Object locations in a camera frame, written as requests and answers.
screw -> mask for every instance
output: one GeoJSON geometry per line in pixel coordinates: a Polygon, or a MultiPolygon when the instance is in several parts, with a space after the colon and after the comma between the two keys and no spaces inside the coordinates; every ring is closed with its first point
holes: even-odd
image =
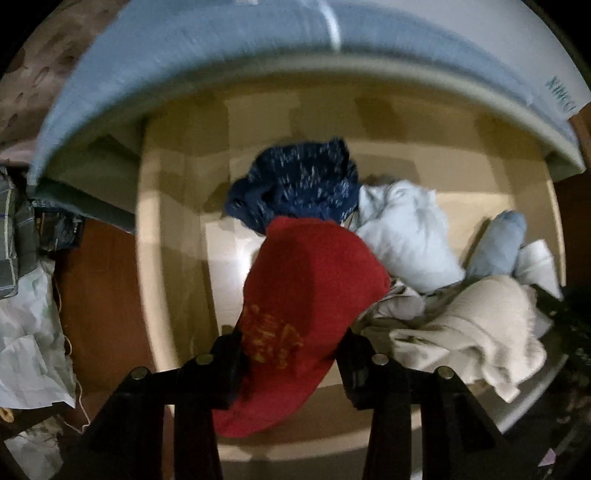
{"type": "Polygon", "coordinates": [[[149,370],[146,367],[135,367],[131,371],[131,378],[134,380],[143,380],[148,375],[149,370]]]}
{"type": "Polygon", "coordinates": [[[213,362],[213,355],[210,353],[202,353],[195,359],[195,361],[201,366],[209,365],[211,362],[213,362]]]}
{"type": "Polygon", "coordinates": [[[439,374],[439,376],[441,378],[445,378],[446,380],[449,380],[451,378],[453,378],[453,376],[456,374],[451,368],[449,367],[439,367],[437,369],[437,373],[439,374]]]}
{"type": "Polygon", "coordinates": [[[376,365],[383,366],[388,363],[388,357],[383,353],[376,353],[372,356],[371,361],[376,365]]]}

plaid fabric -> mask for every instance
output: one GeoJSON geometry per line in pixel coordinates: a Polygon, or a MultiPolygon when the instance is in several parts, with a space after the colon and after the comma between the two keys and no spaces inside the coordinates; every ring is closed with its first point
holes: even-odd
{"type": "Polygon", "coordinates": [[[0,169],[0,299],[18,292],[18,279],[37,266],[35,214],[6,173],[0,169]]]}

red cloth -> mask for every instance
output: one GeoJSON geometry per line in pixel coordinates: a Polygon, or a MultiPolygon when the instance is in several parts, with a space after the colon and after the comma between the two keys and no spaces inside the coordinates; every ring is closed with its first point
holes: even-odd
{"type": "Polygon", "coordinates": [[[295,413],[320,384],[347,328],[387,294],[388,273],[333,222],[277,217],[244,285],[238,328],[249,372],[216,431],[245,437],[295,413]]]}

dark fabric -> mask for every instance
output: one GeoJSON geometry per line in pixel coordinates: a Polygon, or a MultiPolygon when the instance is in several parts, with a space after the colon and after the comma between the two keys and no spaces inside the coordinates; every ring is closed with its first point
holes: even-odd
{"type": "Polygon", "coordinates": [[[264,234],[278,215],[341,223],[358,199],[357,166],[344,140],[334,138],[263,151],[230,188],[225,209],[264,234]]]}

navy blue cloth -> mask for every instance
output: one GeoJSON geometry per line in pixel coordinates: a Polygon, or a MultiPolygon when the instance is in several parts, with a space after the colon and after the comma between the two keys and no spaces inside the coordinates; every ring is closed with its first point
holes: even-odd
{"type": "Polygon", "coordinates": [[[278,215],[343,222],[357,207],[359,178],[341,138],[261,152],[228,192],[226,213],[264,234],[278,215]]]}

